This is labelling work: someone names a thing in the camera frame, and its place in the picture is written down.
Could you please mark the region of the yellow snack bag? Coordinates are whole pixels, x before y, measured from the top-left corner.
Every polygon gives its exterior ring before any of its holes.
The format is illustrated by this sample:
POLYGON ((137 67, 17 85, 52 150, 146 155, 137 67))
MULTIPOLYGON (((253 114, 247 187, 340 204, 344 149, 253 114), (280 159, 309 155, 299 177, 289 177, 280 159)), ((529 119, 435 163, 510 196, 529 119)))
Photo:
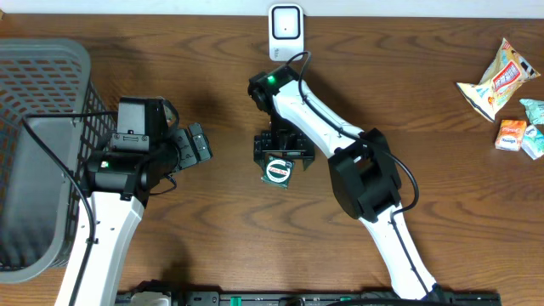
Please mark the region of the yellow snack bag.
POLYGON ((464 99, 489 122, 526 82, 539 77, 535 69, 513 45, 503 38, 496 56, 478 84, 457 82, 464 99))

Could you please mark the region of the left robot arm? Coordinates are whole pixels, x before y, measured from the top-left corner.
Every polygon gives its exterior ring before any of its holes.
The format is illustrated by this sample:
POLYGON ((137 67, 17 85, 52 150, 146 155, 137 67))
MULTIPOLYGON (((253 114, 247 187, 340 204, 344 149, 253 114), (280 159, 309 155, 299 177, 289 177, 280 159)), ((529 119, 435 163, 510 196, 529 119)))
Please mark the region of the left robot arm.
POLYGON ((168 100, 122 97, 116 131, 83 163, 76 239, 56 304, 114 304, 153 189, 212 156, 201 124, 179 127, 168 100))

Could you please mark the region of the round tape roll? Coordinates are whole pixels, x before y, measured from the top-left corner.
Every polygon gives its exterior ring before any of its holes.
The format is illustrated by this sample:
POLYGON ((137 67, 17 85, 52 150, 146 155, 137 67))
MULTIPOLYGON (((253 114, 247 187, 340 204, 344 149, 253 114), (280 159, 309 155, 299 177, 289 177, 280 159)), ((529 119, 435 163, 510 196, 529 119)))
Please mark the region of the round tape roll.
POLYGON ((266 184, 287 189, 292 177, 295 162, 278 156, 269 156, 261 180, 266 184))

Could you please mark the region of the orange small carton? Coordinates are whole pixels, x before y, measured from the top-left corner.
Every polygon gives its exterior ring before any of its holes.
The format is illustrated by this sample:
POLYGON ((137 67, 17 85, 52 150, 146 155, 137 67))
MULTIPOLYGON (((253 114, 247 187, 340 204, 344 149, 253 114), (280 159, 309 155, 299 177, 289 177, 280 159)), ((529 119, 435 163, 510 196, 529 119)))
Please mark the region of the orange small carton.
POLYGON ((502 120, 495 147, 498 150, 519 151, 526 128, 526 121, 502 120))

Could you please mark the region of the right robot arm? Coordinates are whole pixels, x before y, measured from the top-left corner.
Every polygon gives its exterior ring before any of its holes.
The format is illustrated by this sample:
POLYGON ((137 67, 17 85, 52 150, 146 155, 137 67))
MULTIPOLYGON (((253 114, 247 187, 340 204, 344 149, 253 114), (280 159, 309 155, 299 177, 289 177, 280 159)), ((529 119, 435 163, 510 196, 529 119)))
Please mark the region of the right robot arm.
POLYGON ((341 118, 288 65, 248 81, 248 95, 261 111, 303 133, 326 157, 333 194, 341 208, 370 233, 389 272, 394 293, 428 300, 437 281, 411 237, 401 196, 400 172, 407 166, 377 129, 369 132, 341 118))

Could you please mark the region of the teal small carton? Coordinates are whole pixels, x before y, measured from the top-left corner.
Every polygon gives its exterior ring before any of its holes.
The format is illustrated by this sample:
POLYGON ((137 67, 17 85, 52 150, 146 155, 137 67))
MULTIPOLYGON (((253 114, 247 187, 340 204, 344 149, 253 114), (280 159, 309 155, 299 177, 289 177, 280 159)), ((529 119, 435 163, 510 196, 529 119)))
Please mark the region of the teal small carton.
POLYGON ((532 160, 543 156, 543 133, 534 125, 529 125, 525 129, 521 148, 532 160))

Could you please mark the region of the mint green pack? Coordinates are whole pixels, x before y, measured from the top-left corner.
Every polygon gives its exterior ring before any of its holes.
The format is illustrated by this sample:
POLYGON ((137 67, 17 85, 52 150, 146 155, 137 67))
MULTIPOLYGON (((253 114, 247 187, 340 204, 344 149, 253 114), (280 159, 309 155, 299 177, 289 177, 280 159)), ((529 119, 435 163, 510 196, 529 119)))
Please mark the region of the mint green pack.
POLYGON ((525 113, 533 125, 544 123, 544 101, 536 99, 521 99, 520 104, 525 107, 525 113))

